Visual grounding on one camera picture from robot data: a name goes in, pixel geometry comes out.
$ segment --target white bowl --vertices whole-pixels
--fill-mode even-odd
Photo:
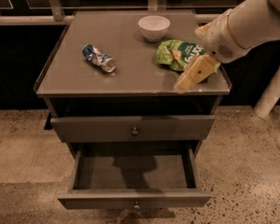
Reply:
[[[170,21],[161,16],[146,16],[139,20],[138,25],[148,41],[156,42],[168,33]]]

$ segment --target snack bag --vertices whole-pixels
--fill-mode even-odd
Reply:
[[[172,70],[184,71],[191,57],[204,54],[204,49],[199,45],[171,39],[159,45],[156,58],[157,63],[166,64]]]

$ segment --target concrete floor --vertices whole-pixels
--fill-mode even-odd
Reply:
[[[196,158],[202,208],[66,210],[73,159],[48,111],[0,111],[0,223],[280,223],[280,106],[266,119],[249,106],[221,106]]]

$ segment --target blue can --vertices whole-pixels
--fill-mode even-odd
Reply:
[[[111,73],[116,67],[116,62],[112,57],[102,53],[93,45],[86,45],[82,53],[90,63],[100,66],[107,73]]]

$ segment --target closed drawer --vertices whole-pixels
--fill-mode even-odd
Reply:
[[[62,142],[202,140],[214,116],[78,117],[51,123]]]
[[[69,190],[58,196],[67,209],[199,207],[210,198],[184,141],[80,145]]]

